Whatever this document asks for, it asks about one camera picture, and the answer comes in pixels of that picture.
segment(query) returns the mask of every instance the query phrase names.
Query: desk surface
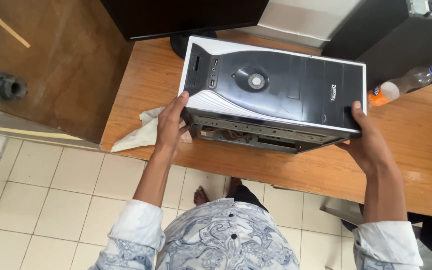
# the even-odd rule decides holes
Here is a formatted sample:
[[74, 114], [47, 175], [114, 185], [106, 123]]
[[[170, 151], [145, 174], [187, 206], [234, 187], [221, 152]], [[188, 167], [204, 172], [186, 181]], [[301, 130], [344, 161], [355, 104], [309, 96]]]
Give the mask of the desk surface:
[[[318, 50], [248, 34], [220, 31], [219, 38], [319, 54]], [[178, 93], [183, 60], [168, 38], [136, 42], [106, 124], [101, 147], [141, 127], [138, 115], [165, 106]], [[368, 110], [380, 128], [404, 177], [407, 208], [432, 215], [432, 85]], [[153, 146], [119, 152], [147, 160]], [[363, 202], [365, 176], [336, 146], [290, 155], [224, 142], [195, 139], [180, 143], [175, 164], [346, 200]]]

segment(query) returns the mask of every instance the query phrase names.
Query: person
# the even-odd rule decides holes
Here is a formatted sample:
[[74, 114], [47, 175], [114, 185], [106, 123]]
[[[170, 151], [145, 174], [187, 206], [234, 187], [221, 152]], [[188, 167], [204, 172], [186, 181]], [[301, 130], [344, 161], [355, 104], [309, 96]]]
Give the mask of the person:
[[[299, 269], [270, 213], [234, 178], [228, 198], [209, 202], [203, 188], [197, 188], [197, 206], [179, 215], [164, 232], [161, 229], [168, 173], [180, 136], [188, 130], [179, 126], [188, 99], [183, 92], [159, 114], [154, 151], [134, 197], [116, 218], [107, 246], [90, 269], [150, 270], [157, 252], [158, 270]], [[423, 262], [407, 220], [401, 172], [359, 101], [352, 104], [352, 115], [362, 137], [336, 146], [347, 151], [366, 174], [364, 223], [353, 231], [356, 267], [419, 269]]]

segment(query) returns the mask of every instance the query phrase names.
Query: plastic bottle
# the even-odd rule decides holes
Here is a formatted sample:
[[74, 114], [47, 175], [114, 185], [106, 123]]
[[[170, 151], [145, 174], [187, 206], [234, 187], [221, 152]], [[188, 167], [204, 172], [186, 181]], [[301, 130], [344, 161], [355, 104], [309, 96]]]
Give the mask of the plastic bottle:
[[432, 65], [415, 67], [399, 79], [389, 80], [373, 90], [368, 90], [368, 105], [381, 106], [394, 101], [414, 88], [425, 87], [432, 82]]

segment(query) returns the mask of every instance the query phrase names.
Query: hand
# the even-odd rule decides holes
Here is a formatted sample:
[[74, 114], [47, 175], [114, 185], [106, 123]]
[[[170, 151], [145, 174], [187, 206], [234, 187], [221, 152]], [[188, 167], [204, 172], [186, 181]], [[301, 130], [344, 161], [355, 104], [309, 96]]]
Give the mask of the hand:
[[184, 91], [179, 97], [175, 97], [158, 115], [155, 148], [168, 151], [172, 159], [176, 156], [181, 135], [189, 129], [189, 125], [180, 128], [181, 111], [188, 100], [189, 93]]
[[338, 143], [335, 145], [346, 150], [367, 177], [374, 177], [378, 167], [396, 166], [383, 135], [363, 113], [361, 102], [353, 102], [351, 114], [361, 127], [362, 137], [350, 140], [349, 144]]

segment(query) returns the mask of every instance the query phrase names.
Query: monitor stand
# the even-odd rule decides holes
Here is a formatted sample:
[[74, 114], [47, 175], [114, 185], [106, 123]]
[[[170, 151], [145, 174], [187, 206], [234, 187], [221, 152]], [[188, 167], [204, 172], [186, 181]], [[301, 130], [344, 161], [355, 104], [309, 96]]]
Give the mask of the monitor stand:
[[188, 48], [189, 36], [197, 35], [207, 38], [217, 39], [215, 31], [193, 31], [187, 34], [174, 34], [169, 38], [169, 42], [171, 43], [171, 47], [176, 54], [183, 58], [186, 56], [186, 49]]

